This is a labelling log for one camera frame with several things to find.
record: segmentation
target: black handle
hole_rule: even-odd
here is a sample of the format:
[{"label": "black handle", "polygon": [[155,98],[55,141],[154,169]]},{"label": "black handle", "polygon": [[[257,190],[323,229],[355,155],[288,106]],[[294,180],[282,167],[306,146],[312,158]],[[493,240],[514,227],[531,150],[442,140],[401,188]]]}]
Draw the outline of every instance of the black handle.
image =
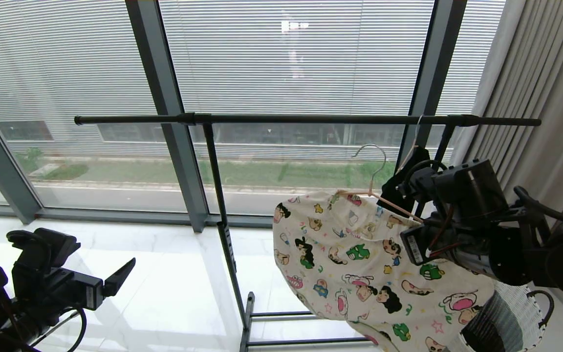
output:
[{"label": "black handle", "polygon": [[538,328],[541,328],[543,325],[547,325],[547,323],[549,323],[549,319],[553,314],[553,309],[555,309],[555,301],[553,300],[553,297],[549,294],[549,292],[545,290],[533,290],[527,293],[527,297],[534,297],[536,294],[543,294],[547,296],[547,299],[549,299],[549,310],[547,312],[547,315],[545,315],[542,321],[538,323]]}]

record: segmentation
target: glossy floor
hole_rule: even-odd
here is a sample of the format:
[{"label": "glossy floor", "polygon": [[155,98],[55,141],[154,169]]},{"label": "glossy floor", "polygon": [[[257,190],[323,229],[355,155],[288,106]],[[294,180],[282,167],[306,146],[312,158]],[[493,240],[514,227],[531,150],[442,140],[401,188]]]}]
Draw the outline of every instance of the glossy floor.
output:
[{"label": "glossy floor", "polygon": [[[101,352],[233,352],[241,335],[238,310],[226,274],[215,228],[194,234],[189,227],[37,220],[27,227],[0,218],[0,266],[10,270],[20,251],[6,241],[13,229],[46,227],[74,235],[82,247],[65,267],[107,278],[132,257],[136,267],[116,297],[88,314],[88,329],[78,351]],[[243,298],[256,294],[256,311],[304,310],[277,273],[270,230],[232,229],[233,248]],[[6,288],[13,293],[12,285]],[[76,339],[73,319],[38,348],[62,352]],[[346,323],[307,319],[254,323],[252,338],[302,339],[356,336]],[[251,351],[376,352],[367,343],[352,345],[252,348]],[[556,312],[537,352],[563,350],[563,305]]]}]

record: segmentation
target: marble floor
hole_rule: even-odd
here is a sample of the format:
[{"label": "marble floor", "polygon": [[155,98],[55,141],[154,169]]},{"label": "marble floor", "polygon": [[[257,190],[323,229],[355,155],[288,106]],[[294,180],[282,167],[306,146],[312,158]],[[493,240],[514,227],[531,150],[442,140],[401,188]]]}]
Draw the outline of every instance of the marble floor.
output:
[{"label": "marble floor", "polygon": [[[65,267],[107,278],[132,257],[136,267],[116,297],[88,312],[88,328],[80,352],[233,352],[241,325],[217,230],[194,234],[189,227],[37,220],[24,227],[0,218],[0,266],[10,277],[20,250],[6,233],[46,227],[78,238],[80,250]],[[255,311],[304,310],[277,273],[270,230],[232,229],[238,279],[243,299],[256,295]],[[11,296],[11,283],[6,289]],[[43,352],[64,352],[80,329],[66,323],[37,346]],[[346,323],[315,319],[257,321],[252,339],[340,338],[357,336]],[[369,343],[251,348],[251,351],[376,352]],[[563,305],[556,301],[537,352],[563,350]]]}]

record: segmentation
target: laundry basket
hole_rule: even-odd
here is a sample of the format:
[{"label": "laundry basket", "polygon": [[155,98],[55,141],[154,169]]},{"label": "laundry basket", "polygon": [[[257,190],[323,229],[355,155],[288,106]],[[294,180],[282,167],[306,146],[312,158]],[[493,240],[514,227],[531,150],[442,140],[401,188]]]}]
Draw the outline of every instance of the laundry basket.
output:
[{"label": "laundry basket", "polygon": [[[549,299],[545,316],[534,296]],[[449,352],[523,352],[536,347],[553,313],[554,302],[543,290],[495,283],[492,298],[478,315],[448,344]]]}]

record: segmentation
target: clothes rack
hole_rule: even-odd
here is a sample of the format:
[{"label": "clothes rack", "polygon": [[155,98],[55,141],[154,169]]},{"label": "clothes rack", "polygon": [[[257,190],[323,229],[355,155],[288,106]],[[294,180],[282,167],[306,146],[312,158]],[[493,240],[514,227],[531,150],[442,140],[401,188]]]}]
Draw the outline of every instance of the clothes rack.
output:
[{"label": "clothes rack", "polygon": [[[453,114],[446,116],[381,116],[381,115],[343,115],[343,114],[208,114],[208,113],[183,113],[176,116],[167,115],[133,115],[133,116],[75,116],[76,125],[96,123],[181,123],[185,125],[202,125],[205,134],[206,146],[210,158],[210,167],[214,181],[221,221],[217,222],[217,229],[223,247],[223,254],[232,281],[232,288],[240,319],[243,323],[243,332],[240,342],[240,352],[247,352],[249,347],[255,346],[285,346],[306,345],[322,343],[351,343],[366,342],[366,338],[328,338],[328,339],[296,339],[273,341],[250,341],[253,318],[310,316],[309,311],[288,312],[253,312],[255,294],[249,292],[246,306],[243,305],[242,294],[238,286],[237,267],[232,249],[232,238],[227,220],[227,210],[221,185],[221,174],[218,166],[217,152],[214,144],[213,123],[353,123],[353,124],[378,124],[378,125],[445,125],[436,150],[434,160],[442,162],[447,145],[451,140],[456,127],[469,127],[476,125],[503,125],[503,126],[539,126],[540,120],[523,118],[490,118],[479,117],[472,114]],[[424,204],[416,207],[416,216],[420,216]]]}]

